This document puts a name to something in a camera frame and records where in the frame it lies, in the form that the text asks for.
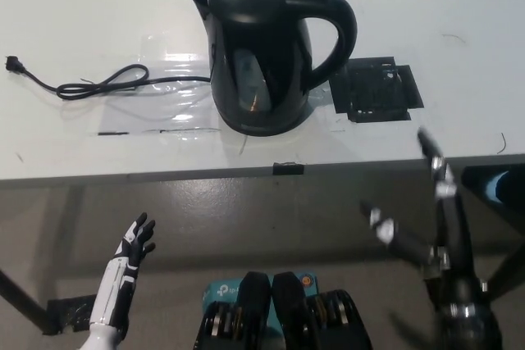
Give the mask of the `white and black left hand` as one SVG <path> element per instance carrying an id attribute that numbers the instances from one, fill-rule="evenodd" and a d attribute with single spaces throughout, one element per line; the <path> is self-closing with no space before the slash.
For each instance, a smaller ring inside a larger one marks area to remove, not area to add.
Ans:
<path id="1" fill-rule="evenodd" d="M 156 247 L 151 241 L 155 225 L 155 220 L 143 212 L 125 232 L 104 271 L 90 324 L 109 325 L 118 331 L 129 324 L 140 265 Z"/>

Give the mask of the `white and black right hand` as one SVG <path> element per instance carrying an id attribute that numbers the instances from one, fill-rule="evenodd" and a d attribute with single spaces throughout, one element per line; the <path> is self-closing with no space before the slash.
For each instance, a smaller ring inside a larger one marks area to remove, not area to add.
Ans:
<path id="1" fill-rule="evenodd" d="M 436 311 L 485 301 L 482 285 L 475 274 L 473 246 L 463 199 L 450 164 L 435 139 L 424 129 L 418 143 L 428 165 L 436 203 L 436 238 L 428 243 L 367 201 L 360 211 L 369 229 L 394 256 L 422 271 L 423 280 Z"/>

